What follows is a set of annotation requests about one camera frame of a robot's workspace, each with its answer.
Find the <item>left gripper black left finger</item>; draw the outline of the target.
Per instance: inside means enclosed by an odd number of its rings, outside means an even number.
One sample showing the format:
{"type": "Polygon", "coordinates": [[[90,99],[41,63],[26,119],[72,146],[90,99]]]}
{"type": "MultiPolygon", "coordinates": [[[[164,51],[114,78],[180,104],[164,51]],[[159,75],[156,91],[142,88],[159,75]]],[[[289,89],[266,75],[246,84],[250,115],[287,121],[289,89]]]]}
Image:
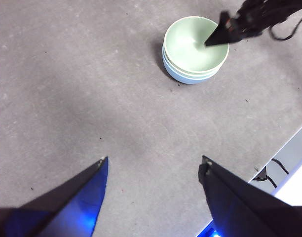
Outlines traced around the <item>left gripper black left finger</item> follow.
{"type": "Polygon", "coordinates": [[[109,172],[102,157],[62,185],[20,207],[0,207],[0,237],[90,237],[109,172]]]}

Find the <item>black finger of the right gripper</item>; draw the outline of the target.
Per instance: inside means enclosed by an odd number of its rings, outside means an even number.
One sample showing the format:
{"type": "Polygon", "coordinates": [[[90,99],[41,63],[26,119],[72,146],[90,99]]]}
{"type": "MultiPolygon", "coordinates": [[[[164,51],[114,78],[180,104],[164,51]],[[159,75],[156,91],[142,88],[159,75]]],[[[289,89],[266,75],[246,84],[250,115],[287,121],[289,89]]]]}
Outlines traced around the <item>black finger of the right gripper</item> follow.
{"type": "Polygon", "coordinates": [[[237,41],[237,23],[228,11],[220,13],[219,23],[213,33],[205,41],[205,46],[235,43],[237,41]]]}

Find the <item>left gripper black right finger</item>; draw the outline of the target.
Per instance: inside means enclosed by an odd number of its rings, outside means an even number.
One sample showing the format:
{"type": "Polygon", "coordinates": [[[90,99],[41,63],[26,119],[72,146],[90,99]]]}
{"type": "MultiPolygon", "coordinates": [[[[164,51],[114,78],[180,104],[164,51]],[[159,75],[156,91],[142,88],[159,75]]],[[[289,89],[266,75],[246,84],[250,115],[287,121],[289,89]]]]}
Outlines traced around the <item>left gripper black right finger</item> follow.
{"type": "Polygon", "coordinates": [[[223,237],[302,237],[302,206],[292,206],[202,156],[198,180],[223,237]]]}

